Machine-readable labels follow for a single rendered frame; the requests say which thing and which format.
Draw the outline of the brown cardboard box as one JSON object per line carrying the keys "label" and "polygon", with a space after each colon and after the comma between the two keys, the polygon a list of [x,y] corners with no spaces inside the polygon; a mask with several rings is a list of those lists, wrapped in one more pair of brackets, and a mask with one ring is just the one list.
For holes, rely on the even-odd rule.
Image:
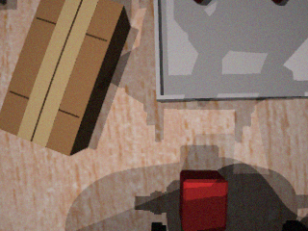
{"label": "brown cardboard box", "polygon": [[40,0],[0,129],[71,156],[88,148],[131,29],[110,0]]}

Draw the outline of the grey open-top tray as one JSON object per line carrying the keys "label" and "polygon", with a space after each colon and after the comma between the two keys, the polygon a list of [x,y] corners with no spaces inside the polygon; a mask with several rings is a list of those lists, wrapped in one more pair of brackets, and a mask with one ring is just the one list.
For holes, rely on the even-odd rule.
{"label": "grey open-top tray", "polygon": [[154,28],[157,101],[308,98],[308,0],[154,0]]}

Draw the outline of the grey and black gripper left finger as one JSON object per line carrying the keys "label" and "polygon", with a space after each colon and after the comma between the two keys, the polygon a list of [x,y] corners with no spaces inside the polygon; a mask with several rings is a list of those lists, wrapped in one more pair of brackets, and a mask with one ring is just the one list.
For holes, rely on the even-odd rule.
{"label": "grey and black gripper left finger", "polygon": [[152,222],[151,231],[167,231],[167,226],[162,225],[161,222]]}

